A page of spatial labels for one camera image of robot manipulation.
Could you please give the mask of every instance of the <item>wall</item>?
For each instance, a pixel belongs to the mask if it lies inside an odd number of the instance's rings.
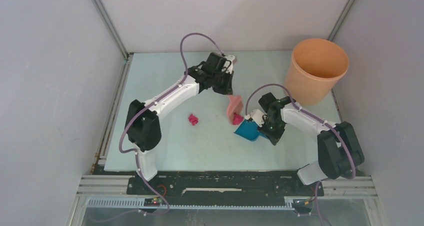
[[[64,225],[123,57],[91,0],[0,0],[0,218]]]
[[[226,51],[292,49],[327,38],[347,0],[102,0],[130,52],[178,52],[190,32],[211,36]],[[215,50],[189,38],[188,52]]]
[[[336,38],[350,57],[335,92],[391,225],[422,225],[423,0],[358,0]]]

